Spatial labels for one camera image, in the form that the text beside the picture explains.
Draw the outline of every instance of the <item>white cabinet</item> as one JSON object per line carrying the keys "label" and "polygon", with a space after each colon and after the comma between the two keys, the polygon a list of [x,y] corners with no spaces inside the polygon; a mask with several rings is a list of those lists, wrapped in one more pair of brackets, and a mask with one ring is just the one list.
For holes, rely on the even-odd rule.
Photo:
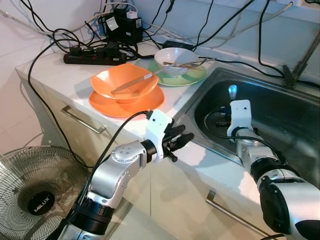
{"label": "white cabinet", "polygon": [[[72,150],[77,153],[87,165],[93,166],[117,129],[103,125],[101,122],[91,118],[74,107],[70,107],[68,112],[81,119],[89,126],[95,129],[99,129],[102,126],[106,128],[101,134],[97,134],[83,124],[77,122],[74,118],[61,112],[61,109],[67,106],[66,103],[58,99],[39,83],[35,82],[34,85],[39,94],[44,98],[53,111],[60,127],[71,145]],[[117,145],[129,143],[134,140],[135,139],[129,139],[127,136],[120,133],[116,138],[115,143],[110,148],[110,151]],[[124,193],[124,198],[148,216],[150,215],[150,167],[148,165],[133,179],[131,179],[128,184],[128,188]]]}
{"label": "white cabinet", "polygon": [[[190,175],[168,159],[151,165],[151,217],[179,240],[259,240],[262,236],[206,203],[211,188],[197,176]],[[261,215],[228,199],[219,192],[215,202],[261,228]]]}

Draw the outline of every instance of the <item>fan label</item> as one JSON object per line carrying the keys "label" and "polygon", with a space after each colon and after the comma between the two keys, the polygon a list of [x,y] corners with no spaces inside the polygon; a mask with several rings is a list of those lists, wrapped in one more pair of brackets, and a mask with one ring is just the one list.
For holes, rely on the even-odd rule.
{"label": "fan label", "polygon": [[45,200],[39,205],[36,207],[36,209],[34,209],[33,211],[36,213],[38,212],[44,205],[46,205],[46,203],[50,200],[49,196],[47,196],[45,198]]}
{"label": "fan label", "polygon": [[32,215],[46,214],[55,204],[55,196],[50,191],[41,191],[35,194],[28,203],[28,211]]}

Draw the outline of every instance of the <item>white bowl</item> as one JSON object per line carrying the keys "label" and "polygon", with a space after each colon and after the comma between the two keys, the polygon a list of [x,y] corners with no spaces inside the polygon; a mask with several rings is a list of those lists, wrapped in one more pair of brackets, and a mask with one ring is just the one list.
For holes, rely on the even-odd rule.
{"label": "white bowl", "polygon": [[[198,61],[198,55],[193,51],[180,47],[168,47],[161,49],[154,55],[154,60],[156,61],[159,68],[163,69],[167,65],[164,62],[175,63],[175,64],[186,64]],[[185,67],[169,67],[164,70],[170,76],[178,77],[186,74],[190,69]]]}

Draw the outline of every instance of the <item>orange bowl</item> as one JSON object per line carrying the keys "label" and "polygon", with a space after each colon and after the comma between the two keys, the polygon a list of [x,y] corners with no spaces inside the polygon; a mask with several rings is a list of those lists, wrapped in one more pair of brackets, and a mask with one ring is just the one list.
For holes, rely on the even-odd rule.
{"label": "orange bowl", "polygon": [[159,81],[157,76],[142,80],[114,94],[111,91],[149,73],[150,71],[142,67],[124,63],[102,71],[90,79],[93,89],[99,95],[114,99],[119,103],[132,103],[138,98],[147,95],[156,87]]}
{"label": "orange bowl", "polygon": [[159,108],[165,101],[164,93],[159,86],[133,103],[120,103],[114,99],[103,97],[95,91],[89,97],[90,105],[109,117],[128,118],[131,115]]}

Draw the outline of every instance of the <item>fan grille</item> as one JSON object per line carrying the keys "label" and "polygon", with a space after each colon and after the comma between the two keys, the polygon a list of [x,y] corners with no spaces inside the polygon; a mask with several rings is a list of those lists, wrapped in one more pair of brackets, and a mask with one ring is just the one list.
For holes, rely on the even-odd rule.
{"label": "fan grille", "polygon": [[[46,239],[67,215],[88,176],[63,147],[28,147],[1,158],[0,240]],[[33,215],[28,203],[43,191],[54,195],[54,205],[45,214]]]}

